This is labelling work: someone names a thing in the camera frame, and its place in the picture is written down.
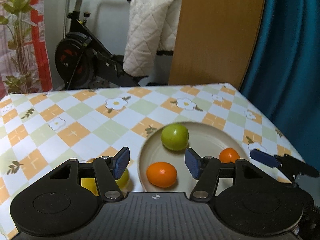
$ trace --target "wooden panel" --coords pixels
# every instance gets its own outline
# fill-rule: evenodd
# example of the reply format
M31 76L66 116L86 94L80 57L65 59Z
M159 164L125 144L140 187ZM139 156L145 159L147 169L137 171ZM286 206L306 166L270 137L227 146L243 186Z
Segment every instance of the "wooden panel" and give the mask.
M228 82L239 88L264 0L182 0L170 85Z

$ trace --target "teal curtain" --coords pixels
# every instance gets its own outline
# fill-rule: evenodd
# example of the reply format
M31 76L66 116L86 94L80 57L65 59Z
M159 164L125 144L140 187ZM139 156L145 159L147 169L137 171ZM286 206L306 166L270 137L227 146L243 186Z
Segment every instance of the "teal curtain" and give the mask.
M320 0L265 0L240 91L320 170Z

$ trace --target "black wheel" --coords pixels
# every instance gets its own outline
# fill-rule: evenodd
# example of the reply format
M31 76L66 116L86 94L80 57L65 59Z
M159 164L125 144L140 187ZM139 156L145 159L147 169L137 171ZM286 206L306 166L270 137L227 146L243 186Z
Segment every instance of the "black wheel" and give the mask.
M81 54L81 42L76 39L65 38L59 42L55 53L55 64L60 77L69 82L74 64L78 61ZM86 49L82 54L80 63L73 76L71 86L73 89L87 88L89 82L94 76L94 68L92 58L89 56L93 54L91 49Z

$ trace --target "table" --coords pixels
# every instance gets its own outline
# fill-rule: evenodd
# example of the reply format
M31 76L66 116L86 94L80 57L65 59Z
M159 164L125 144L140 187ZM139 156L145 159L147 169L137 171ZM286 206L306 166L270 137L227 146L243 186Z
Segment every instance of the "table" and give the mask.
M141 191L140 147L150 133L172 122L217 127L248 156L258 148L302 160L272 122L227 83L10 94L0 110L0 240L17 233L9 213L12 199L70 158L84 162L129 147L133 190ZM278 170L251 161L287 181Z

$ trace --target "orange fruit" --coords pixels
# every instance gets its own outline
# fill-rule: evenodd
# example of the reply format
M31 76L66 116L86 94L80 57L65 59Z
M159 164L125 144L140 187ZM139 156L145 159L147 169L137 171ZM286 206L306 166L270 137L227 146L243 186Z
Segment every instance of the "orange fruit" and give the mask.
M177 170L170 163L152 163L146 172L149 182L158 187L170 187L177 179Z
M235 163L237 159L240 159L239 154L232 148L224 149L219 154L219 160L222 163Z

